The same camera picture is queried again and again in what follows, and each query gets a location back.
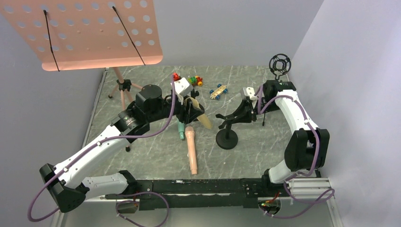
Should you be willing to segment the black round-base mic stand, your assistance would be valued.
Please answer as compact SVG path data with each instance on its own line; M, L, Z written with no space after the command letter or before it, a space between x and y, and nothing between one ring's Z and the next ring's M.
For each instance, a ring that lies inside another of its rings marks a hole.
M238 144L238 136L231 129L235 117L232 114L228 116L216 114L216 118L224 120L223 123L218 127L220 131L216 134L217 145L222 149L233 149Z
M197 99L197 97L200 95L200 93L199 93L199 91L197 91L196 89L193 89L191 92L190 92L190 97L191 98L194 98L196 101L198 100ZM201 109L201 110L203 110L204 111L204 107L199 103L199 108Z

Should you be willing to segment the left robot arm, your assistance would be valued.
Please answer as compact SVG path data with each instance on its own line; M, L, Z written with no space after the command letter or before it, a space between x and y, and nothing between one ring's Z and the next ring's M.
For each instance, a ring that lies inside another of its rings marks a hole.
M179 85L176 91L163 98L159 86L144 86L127 109L120 112L96 139L65 161L40 168L47 190L61 212L70 212L86 199L97 196L137 192L138 183L127 170L101 177L90 177L89 173L115 152L143 138L152 122L176 116L185 124L197 119L211 129L212 124L204 110L187 92L180 94L181 88Z

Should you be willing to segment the beige microphone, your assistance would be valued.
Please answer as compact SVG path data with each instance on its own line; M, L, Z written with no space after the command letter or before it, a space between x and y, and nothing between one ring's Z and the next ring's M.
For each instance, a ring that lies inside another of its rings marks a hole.
M196 101L194 98L188 97L188 98L186 98L186 99L184 100L184 103L185 103L185 104L188 104L189 101L192 101L192 104L193 104L194 107L200 109L200 108L199 108L199 102ZM197 120L198 120L200 123L202 123L202 125L203 125L205 128L207 128L207 129L212 129L212 123L211 123L211 121L209 120L209 118L206 116L205 113L203 113L203 114L201 114L200 116L198 116L198 117L197 117Z

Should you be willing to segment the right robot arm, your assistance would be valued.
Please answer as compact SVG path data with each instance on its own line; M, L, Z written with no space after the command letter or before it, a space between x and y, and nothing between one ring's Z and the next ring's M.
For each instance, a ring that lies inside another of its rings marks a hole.
M232 114L216 115L223 120L216 135L217 144L223 149L233 149L238 143L238 135L231 129L233 124L251 123L258 115L276 110L283 113L292 136L283 160L267 170L269 182L283 183L300 175L310 176L325 163L330 134L309 117L292 82L267 80L258 90L244 88L242 101Z

